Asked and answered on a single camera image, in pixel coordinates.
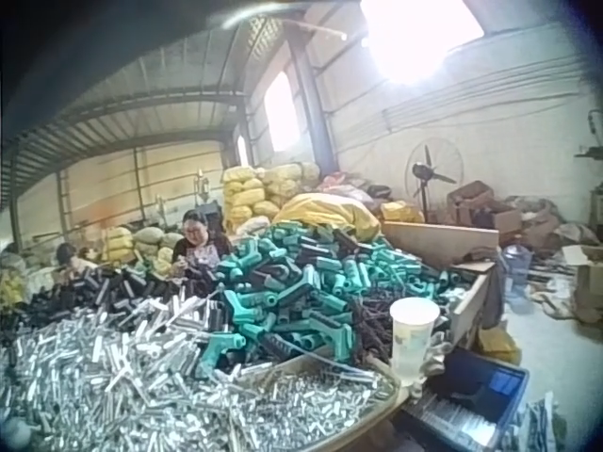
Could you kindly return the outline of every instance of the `window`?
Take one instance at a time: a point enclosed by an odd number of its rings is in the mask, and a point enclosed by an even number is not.
[[[245,139],[239,135],[236,140],[236,152],[238,153],[238,163],[241,167],[249,166],[249,156],[247,156],[247,146],[245,146]]]
[[[362,0],[361,9],[375,64],[396,82],[430,76],[451,49],[483,36],[463,0]]]
[[[264,96],[264,107],[274,152],[284,151],[300,139],[300,125],[293,94],[285,73],[279,73]]]

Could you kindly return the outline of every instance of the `worker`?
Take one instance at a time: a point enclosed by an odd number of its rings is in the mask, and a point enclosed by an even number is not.
[[[182,276],[189,261],[215,268],[221,258],[232,251],[228,237],[220,231],[210,231],[207,218],[201,212],[186,212],[182,218],[182,229],[185,237],[176,242],[171,257],[173,276]]]
[[[91,261],[77,255],[77,249],[70,243],[61,243],[57,248],[58,269],[53,273],[55,283],[66,284],[82,274],[86,268],[98,267]]]

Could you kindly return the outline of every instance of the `plastic water jug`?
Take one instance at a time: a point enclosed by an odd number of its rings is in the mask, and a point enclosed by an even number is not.
[[[514,313],[529,314],[534,309],[527,294],[532,253],[519,244],[520,238],[516,237],[515,243],[502,252],[505,264],[504,298]]]

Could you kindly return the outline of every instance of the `white plastic cup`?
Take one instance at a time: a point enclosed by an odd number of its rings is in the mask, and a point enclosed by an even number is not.
[[[421,366],[432,337],[440,308],[430,299],[399,299],[389,308],[393,320],[391,368],[402,387],[421,377]]]

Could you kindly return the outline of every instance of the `blue crate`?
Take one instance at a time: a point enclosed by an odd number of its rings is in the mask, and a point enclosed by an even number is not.
[[[492,441],[486,447],[473,448],[440,435],[426,423],[400,411],[393,419],[396,430],[406,431],[430,450],[494,450],[513,420],[526,392],[530,373],[511,364],[483,358],[462,348],[446,358],[446,372],[428,380],[426,386],[438,396],[480,394],[474,403],[454,400],[487,421],[497,425]]]

